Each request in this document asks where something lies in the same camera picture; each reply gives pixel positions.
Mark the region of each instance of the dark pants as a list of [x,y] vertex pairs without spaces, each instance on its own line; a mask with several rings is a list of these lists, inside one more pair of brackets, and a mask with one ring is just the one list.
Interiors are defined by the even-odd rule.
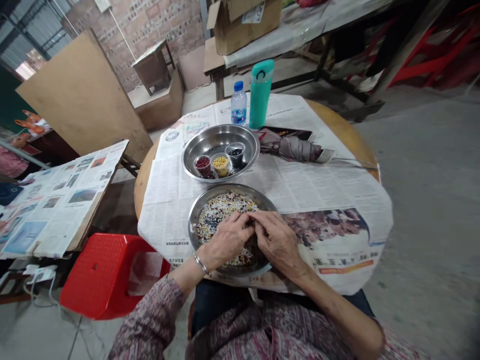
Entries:
[[[258,290],[258,298],[261,300],[273,295],[285,297],[308,310],[322,313],[320,308],[307,296]],[[363,290],[360,290],[352,296],[344,296],[344,298],[365,315],[372,318],[374,317],[374,313],[370,308],[370,304]],[[209,325],[213,320],[231,308],[236,307],[238,304],[247,307],[252,301],[252,297],[247,288],[229,286],[212,280],[204,279],[200,281],[196,286],[191,335],[195,336],[200,329]]]

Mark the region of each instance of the small plastic cup of red beans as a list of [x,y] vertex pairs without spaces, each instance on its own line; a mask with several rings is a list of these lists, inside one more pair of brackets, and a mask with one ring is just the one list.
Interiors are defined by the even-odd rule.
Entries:
[[198,170],[202,178],[208,179],[212,177],[210,157],[206,155],[201,155],[197,157],[193,163],[195,164],[195,168]]

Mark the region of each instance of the plastic cup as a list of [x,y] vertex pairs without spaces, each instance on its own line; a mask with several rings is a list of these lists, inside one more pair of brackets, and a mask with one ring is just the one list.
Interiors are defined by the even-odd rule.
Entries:
[[[230,155],[233,150],[240,149],[241,153],[238,155]],[[225,153],[230,157],[231,165],[234,168],[242,168],[242,161],[244,160],[245,144],[242,142],[232,142],[225,148]]]
[[[226,159],[226,164],[223,166],[215,166],[214,165],[215,160],[222,157]],[[224,178],[229,174],[229,162],[230,162],[229,157],[224,152],[219,152],[211,157],[211,165],[215,169],[219,178]]]
[[[208,164],[203,166],[203,167],[197,167],[197,161],[199,161],[202,158],[207,158],[208,159]],[[200,155],[193,161],[193,165],[195,166],[195,169],[198,170],[200,173],[201,177],[204,179],[208,179],[212,176],[212,168],[210,165],[212,164],[212,161],[209,156],[207,155]]]

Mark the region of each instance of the bangle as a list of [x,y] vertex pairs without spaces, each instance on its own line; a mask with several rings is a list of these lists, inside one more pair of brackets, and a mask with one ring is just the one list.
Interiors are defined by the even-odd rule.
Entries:
[[197,254],[194,252],[193,255],[195,256],[196,262],[198,263],[198,265],[200,265],[201,269],[205,272],[205,274],[207,274],[208,276],[211,276],[212,273],[207,271],[207,267],[202,264]]

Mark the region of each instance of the green thermos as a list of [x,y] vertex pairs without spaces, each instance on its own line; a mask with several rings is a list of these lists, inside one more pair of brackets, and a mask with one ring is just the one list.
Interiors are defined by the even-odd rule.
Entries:
[[251,70],[250,129],[258,130],[265,125],[274,66],[275,62],[270,59],[255,64]]

